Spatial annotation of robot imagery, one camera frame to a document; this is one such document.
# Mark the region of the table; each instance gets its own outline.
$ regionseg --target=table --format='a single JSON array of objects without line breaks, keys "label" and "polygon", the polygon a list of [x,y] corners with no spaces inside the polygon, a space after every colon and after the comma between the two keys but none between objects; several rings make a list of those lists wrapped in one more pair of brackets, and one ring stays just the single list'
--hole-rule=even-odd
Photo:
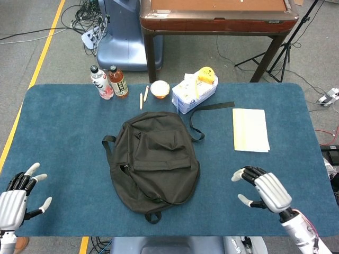
[{"label": "table", "polygon": [[[151,93],[141,112],[139,95],[145,87],[129,85],[128,98],[109,101],[93,85],[36,85],[28,90],[0,189],[38,161],[37,174],[47,173],[48,178],[35,186],[28,210],[40,207],[48,196],[53,201],[45,214],[25,221],[18,235],[286,235],[278,215],[238,200],[238,193],[259,198],[249,183],[230,180],[245,165],[273,172],[292,196],[292,206],[309,217],[321,236],[338,234],[338,207],[304,94],[296,84],[219,83],[203,104],[234,101],[239,108],[264,109],[271,151],[234,151],[231,108],[199,111],[192,121],[206,137],[193,144],[201,175],[192,198],[165,210],[156,225],[125,207],[113,188],[101,140],[117,135],[123,122],[142,112],[176,112],[171,96],[156,99]],[[190,113],[180,116],[188,127]]]},{"label": "table", "polygon": [[259,82],[298,18],[293,0],[141,0],[149,82],[156,80],[153,38],[159,34],[271,37],[251,79]]}]

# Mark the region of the plastic bottle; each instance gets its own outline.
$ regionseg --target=plastic bottle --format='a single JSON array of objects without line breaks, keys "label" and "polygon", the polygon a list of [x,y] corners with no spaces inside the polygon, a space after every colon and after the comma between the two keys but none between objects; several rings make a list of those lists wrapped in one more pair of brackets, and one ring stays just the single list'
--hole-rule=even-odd
[{"label": "plastic bottle", "polygon": [[114,92],[106,74],[98,69],[96,65],[91,66],[91,80],[103,99],[110,99],[113,97]]},{"label": "plastic bottle", "polygon": [[126,98],[128,96],[128,87],[122,71],[112,65],[109,70],[108,78],[112,84],[115,95],[117,95],[118,98]]}]

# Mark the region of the bottle cap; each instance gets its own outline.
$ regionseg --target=bottle cap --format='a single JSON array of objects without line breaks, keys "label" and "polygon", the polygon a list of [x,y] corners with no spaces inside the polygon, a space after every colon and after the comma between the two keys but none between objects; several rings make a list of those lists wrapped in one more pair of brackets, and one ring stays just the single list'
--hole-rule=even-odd
[{"label": "bottle cap", "polygon": [[112,65],[112,66],[110,67],[110,71],[111,71],[111,72],[116,72],[116,71],[117,71],[117,67],[116,67],[115,65]]},{"label": "bottle cap", "polygon": [[92,72],[92,73],[97,73],[98,71],[99,71],[99,69],[97,68],[96,65],[92,65],[92,66],[91,66],[91,72]]}]

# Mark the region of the red cable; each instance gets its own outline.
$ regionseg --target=red cable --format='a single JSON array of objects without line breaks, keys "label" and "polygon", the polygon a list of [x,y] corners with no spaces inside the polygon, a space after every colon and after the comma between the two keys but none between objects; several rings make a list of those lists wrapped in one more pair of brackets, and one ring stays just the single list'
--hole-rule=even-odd
[{"label": "red cable", "polygon": [[[329,131],[324,131],[324,130],[315,130],[315,131],[321,131],[321,132],[325,132],[327,134],[333,135],[333,133],[331,133]],[[332,144],[335,141],[335,139],[337,138],[338,132],[339,132],[339,125],[337,126],[337,130],[336,130],[336,132],[334,134],[334,138],[329,143],[327,143],[327,144],[320,144],[320,145],[321,146],[328,146],[328,145]]]}]

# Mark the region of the wooden table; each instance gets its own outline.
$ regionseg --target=wooden table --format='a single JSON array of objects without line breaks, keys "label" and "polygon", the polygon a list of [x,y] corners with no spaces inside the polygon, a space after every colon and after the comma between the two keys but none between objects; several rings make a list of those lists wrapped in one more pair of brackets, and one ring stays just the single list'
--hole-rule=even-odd
[{"label": "wooden table", "polygon": [[156,80],[156,35],[268,36],[272,42],[251,82],[258,82],[299,15],[293,0],[141,0],[149,82]]}]

